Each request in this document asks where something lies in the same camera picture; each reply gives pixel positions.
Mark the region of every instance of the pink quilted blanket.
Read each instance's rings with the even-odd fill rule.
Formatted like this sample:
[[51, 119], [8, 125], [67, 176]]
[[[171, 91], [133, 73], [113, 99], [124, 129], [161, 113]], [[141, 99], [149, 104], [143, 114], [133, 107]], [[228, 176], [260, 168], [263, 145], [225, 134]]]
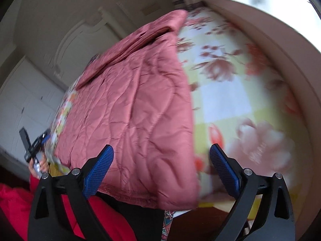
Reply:
[[80, 78], [55, 151], [82, 167], [110, 144], [114, 161], [99, 191], [143, 207], [182, 210], [198, 201], [193, 120], [173, 11], [110, 48]]

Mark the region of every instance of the patterned fabric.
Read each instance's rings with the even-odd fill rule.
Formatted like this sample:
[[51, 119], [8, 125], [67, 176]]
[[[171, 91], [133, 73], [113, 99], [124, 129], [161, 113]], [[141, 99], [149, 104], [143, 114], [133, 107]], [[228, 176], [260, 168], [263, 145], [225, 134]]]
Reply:
[[162, 240], [161, 241], [166, 241], [168, 234], [171, 229], [171, 225], [173, 222], [173, 216], [175, 214], [175, 211], [165, 211], [164, 213], [164, 223], [163, 223], [163, 231], [162, 231]]
[[177, 49], [192, 93], [200, 206], [228, 212], [233, 204], [208, 159], [210, 146], [218, 143], [259, 175], [281, 172], [297, 217], [309, 177], [303, 184], [296, 169], [311, 171], [311, 146], [300, 107], [282, 76], [237, 26], [207, 8], [189, 13]]
[[[99, 54], [94, 55], [87, 66], [92, 63], [95, 59], [99, 57]], [[68, 174], [70, 169], [61, 164], [60, 160], [55, 157], [55, 149], [57, 147], [57, 143], [60, 137], [60, 134], [65, 126], [65, 122], [67, 116], [73, 106], [73, 102], [77, 97], [76, 85], [78, 84], [80, 77], [70, 86], [70, 88], [66, 91], [58, 109], [55, 114], [55, 118], [50, 126], [50, 139], [46, 142], [45, 145], [45, 153], [47, 158], [50, 161], [50, 169], [49, 172], [52, 176], [60, 176], [63, 174]]]

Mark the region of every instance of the red sleeve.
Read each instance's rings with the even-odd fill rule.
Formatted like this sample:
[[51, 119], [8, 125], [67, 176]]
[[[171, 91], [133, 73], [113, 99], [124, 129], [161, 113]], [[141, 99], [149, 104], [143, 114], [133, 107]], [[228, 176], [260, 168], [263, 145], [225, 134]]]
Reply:
[[[67, 195], [63, 195], [63, 201], [65, 208], [67, 207], [67, 203], [70, 206]], [[103, 228], [106, 230], [113, 241], [137, 241], [134, 231], [121, 214], [113, 210], [109, 205], [107, 205], [101, 198], [97, 196], [90, 197], [88, 201], [94, 213], [96, 214], [97, 219], [100, 221]], [[70, 222], [72, 222], [72, 220], [75, 220], [72, 211], [72, 215], [70, 215], [70, 211], [68, 209], [66, 209], [66, 212]], [[82, 234], [77, 223], [73, 227], [73, 233], [76, 236], [84, 238], [84, 235]]]
[[39, 179], [35, 178], [34, 176], [30, 175], [29, 183], [30, 183], [30, 192], [32, 194], [35, 193], [37, 186], [39, 184]]
[[33, 195], [29, 191], [22, 188], [10, 188], [0, 183], [0, 207], [12, 227], [24, 241], [28, 239], [28, 222], [32, 201]]

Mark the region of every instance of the door panel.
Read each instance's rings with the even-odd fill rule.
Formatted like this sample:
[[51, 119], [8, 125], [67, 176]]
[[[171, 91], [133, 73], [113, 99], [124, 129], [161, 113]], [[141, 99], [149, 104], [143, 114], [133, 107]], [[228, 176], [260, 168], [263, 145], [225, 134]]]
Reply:
[[19, 130], [25, 127], [33, 142], [50, 126], [63, 95], [60, 88], [24, 59], [0, 94], [0, 145], [26, 164]]

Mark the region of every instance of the black pants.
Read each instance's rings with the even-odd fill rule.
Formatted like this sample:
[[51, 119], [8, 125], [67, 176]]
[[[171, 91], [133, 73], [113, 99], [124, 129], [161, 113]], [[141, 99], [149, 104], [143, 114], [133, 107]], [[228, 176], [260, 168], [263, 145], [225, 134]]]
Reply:
[[101, 192], [96, 196], [103, 199], [110, 207], [122, 214], [132, 227], [137, 241], [160, 241], [164, 221], [164, 211], [145, 208], [117, 201]]

